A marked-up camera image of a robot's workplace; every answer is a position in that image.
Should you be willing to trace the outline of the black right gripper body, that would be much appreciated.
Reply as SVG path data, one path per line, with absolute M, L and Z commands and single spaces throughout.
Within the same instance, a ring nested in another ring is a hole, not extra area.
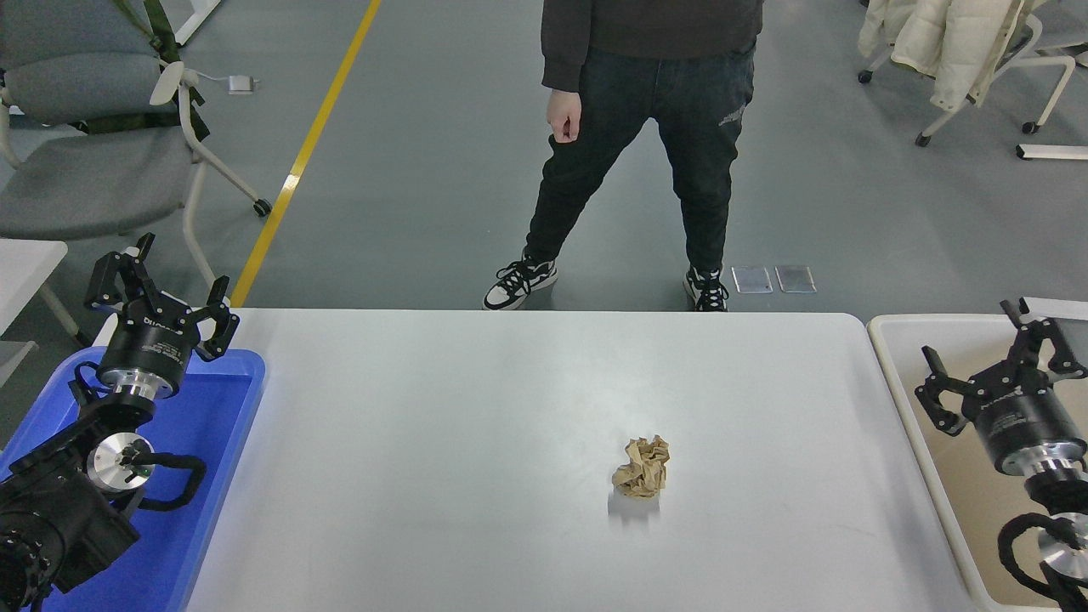
M 972 423 L 992 466 L 1006 475 L 1029 475 L 1046 461 L 1067 468 L 1085 456 L 1085 439 L 1052 388 L 984 402 Z

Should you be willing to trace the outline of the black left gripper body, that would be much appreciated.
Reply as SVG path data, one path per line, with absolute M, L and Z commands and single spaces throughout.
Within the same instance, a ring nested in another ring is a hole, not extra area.
M 190 306 L 173 296 L 125 303 L 106 353 L 98 365 L 98 380 L 118 385 L 128 371 L 151 374 L 161 388 L 180 390 L 193 348 L 199 341 Z

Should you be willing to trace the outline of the person's right hand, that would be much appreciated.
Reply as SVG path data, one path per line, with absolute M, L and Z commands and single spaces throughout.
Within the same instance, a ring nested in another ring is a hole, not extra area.
M 578 93 L 553 89 L 547 101 L 547 124 L 552 139 L 570 144 L 581 132 L 582 101 Z

